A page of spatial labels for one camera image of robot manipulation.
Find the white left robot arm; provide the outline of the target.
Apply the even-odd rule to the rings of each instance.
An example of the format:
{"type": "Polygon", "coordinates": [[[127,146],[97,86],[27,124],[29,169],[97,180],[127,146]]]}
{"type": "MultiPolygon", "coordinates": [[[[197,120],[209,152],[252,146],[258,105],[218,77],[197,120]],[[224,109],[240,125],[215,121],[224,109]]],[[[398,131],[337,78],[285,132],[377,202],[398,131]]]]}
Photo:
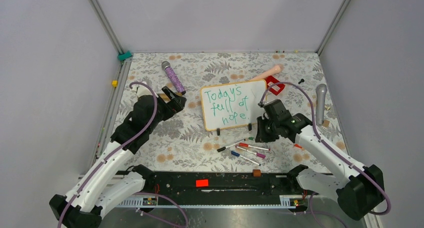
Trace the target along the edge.
{"type": "Polygon", "coordinates": [[[164,101],[146,84],[137,85],[133,110],[115,129],[99,159],[70,191],[56,194],[49,201],[58,227],[99,227],[102,219],[127,197],[139,191],[150,193],[158,187],[155,172],[136,165],[121,181],[105,190],[120,166],[148,142],[157,125],[182,111],[187,102],[168,87],[162,88],[169,99],[164,101]]]}

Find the yellow framed whiteboard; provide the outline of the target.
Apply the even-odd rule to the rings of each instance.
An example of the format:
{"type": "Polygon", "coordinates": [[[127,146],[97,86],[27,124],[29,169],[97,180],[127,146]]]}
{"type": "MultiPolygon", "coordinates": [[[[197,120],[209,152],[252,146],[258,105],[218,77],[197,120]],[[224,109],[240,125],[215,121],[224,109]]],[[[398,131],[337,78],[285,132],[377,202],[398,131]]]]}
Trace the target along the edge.
{"type": "Polygon", "coordinates": [[[264,113],[259,102],[265,80],[205,86],[200,89],[204,128],[207,131],[256,124],[264,113]]]}

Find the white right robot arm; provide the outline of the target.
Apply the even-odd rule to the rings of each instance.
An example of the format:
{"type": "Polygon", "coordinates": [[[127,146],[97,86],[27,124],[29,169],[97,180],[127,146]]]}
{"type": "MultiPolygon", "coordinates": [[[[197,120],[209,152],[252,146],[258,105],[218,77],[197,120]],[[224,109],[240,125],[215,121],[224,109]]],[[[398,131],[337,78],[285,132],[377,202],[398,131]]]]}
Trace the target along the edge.
{"type": "Polygon", "coordinates": [[[311,120],[301,113],[291,115],[281,100],[258,105],[264,114],[257,118],[256,142],[287,138],[311,153],[331,172],[325,175],[298,165],[289,172],[291,177],[286,181],[291,193],[299,194],[304,189],[314,191],[337,202],[354,220],[362,219],[385,200],[383,173],[376,165],[367,167],[338,150],[318,132],[311,120]]]}

